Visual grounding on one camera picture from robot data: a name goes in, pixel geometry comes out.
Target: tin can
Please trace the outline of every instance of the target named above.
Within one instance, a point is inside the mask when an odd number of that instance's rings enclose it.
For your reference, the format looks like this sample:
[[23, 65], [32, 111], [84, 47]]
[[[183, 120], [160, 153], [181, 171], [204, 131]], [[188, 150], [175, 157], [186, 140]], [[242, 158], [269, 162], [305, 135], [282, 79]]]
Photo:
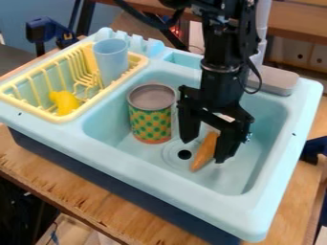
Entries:
[[171, 139], [173, 88], [149, 82], [134, 88], [128, 95], [132, 132], [143, 143], [160, 144]]

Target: yellow dish rack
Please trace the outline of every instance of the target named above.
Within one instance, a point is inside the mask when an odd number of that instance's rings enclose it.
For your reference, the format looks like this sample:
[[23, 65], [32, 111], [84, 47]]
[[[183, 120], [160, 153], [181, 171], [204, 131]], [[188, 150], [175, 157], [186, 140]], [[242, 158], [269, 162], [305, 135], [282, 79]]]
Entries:
[[[92, 46], [93, 42], [81, 43], [0, 86], [0, 100], [49, 122], [64, 123], [75, 119], [148, 63], [146, 56], [129, 52], [128, 70], [104, 88]], [[57, 116], [49, 94], [63, 90], [73, 93], [81, 106], [68, 115]]]

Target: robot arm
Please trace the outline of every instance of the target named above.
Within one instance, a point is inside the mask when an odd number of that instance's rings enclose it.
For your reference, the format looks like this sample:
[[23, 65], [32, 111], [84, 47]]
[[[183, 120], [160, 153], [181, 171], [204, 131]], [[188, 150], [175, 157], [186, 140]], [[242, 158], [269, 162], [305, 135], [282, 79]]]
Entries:
[[201, 86], [200, 89], [179, 88], [180, 136], [184, 143], [194, 140], [199, 135], [201, 122], [219, 129], [221, 135], [217, 139], [214, 158], [217, 163], [224, 163], [251, 137], [250, 126], [254, 118], [239, 101], [244, 92], [253, 94], [261, 87], [254, 92], [246, 90], [250, 69], [261, 81], [250, 60], [250, 56], [257, 53], [260, 42], [255, 26], [258, 0], [160, 0], [176, 10], [168, 25], [149, 23], [144, 15], [131, 10], [123, 0], [115, 2], [144, 23], [160, 29], [176, 22], [185, 8], [192, 8], [194, 14], [202, 17], [206, 51], [201, 61]]

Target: plastic cup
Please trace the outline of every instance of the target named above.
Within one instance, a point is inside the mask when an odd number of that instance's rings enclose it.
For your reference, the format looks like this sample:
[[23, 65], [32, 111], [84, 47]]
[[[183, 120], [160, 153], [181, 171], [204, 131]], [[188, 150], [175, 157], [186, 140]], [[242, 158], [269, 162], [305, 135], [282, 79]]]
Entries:
[[128, 69], [128, 45], [121, 39], [105, 39], [93, 46], [103, 86], [120, 78]]

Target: carrot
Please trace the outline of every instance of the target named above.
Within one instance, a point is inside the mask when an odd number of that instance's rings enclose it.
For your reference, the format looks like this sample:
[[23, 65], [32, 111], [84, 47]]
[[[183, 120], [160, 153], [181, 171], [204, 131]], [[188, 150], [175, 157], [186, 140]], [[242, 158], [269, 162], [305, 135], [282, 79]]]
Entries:
[[211, 131], [207, 134], [205, 140], [200, 145], [200, 148], [195, 155], [194, 162], [190, 166], [190, 170], [192, 172], [200, 169], [213, 158], [217, 138], [218, 133], [214, 131]]

